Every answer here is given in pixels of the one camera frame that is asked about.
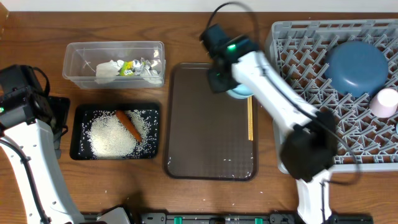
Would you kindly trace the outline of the dark blue plate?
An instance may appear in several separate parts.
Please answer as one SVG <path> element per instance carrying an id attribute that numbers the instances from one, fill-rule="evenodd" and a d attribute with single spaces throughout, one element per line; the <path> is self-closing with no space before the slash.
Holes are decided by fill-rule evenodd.
<path id="1" fill-rule="evenodd" d="M 325 77 L 340 94 L 360 97 L 375 95 L 387 80 L 388 63 L 384 54 L 375 46 L 349 41 L 333 48 L 326 56 L 328 68 Z"/>

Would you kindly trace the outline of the light blue bowl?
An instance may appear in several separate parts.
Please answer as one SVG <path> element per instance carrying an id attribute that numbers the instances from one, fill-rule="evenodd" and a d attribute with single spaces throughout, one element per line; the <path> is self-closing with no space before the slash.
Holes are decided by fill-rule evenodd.
<path id="1" fill-rule="evenodd" d="M 236 88 L 228 90 L 226 93 L 229 96 L 239 100 L 249 98 L 253 95 L 252 91 L 243 84 L 240 84 Z"/>

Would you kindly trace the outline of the white napkin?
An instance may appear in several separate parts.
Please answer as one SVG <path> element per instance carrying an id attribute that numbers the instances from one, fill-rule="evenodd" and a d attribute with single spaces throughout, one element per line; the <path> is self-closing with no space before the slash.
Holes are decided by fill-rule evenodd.
<path id="1" fill-rule="evenodd" d="M 96 83 L 105 84 L 114 81 L 116 76 L 119 75 L 123 63 L 123 60 L 110 60 L 109 62 L 98 64 L 96 66 Z"/>

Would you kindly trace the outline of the yellow green snack wrapper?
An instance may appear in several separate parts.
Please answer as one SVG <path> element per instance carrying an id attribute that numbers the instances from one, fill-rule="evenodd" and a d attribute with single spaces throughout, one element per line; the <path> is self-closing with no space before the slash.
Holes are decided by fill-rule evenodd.
<path id="1" fill-rule="evenodd" d="M 133 67 L 133 61 L 130 62 L 124 62 L 120 71 L 119 71 L 120 76 L 132 76 L 134 75 L 134 67 Z"/>

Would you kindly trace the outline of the orange carrot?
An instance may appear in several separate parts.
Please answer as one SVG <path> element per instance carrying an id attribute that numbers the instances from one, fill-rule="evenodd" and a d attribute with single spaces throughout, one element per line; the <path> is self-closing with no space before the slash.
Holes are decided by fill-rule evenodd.
<path id="1" fill-rule="evenodd" d="M 134 136 L 137 142 L 142 142 L 141 135 L 139 134 L 131 120 L 124 113 L 124 111 L 117 110 L 115 114 L 121 124 Z"/>

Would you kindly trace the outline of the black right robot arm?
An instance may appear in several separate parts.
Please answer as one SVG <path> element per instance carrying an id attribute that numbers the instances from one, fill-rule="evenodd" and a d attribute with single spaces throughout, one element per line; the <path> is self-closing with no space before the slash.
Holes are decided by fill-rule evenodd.
<path id="1" fill-rule="evenodd" d="M 325 194 L 337 153 L 332 113 L 300 97 L 249 37 L 232 39 L 215 24 L 205 28 L 200 41 L 213 60 L 208 73 L 211 90 L 222 93 L 239 85 L 249 89 L 285 137 L 279 158 L 296 180 L 299 217 L 304 223 L 325 223 L 331 216 Z"/>

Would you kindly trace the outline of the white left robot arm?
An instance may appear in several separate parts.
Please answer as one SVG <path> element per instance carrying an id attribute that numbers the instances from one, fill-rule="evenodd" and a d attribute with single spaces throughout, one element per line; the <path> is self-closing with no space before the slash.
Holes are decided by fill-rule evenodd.
<path id="1" fill-rule="evenodd" d="M 1 148 L 11 163 L 28 223 L 131 223 L 117 206 L 97 215 L 82 214 L 73 202 L 58 159 L 67 133 L 70 100 L 50 96 L 29 65 L 1 70 Z"/>

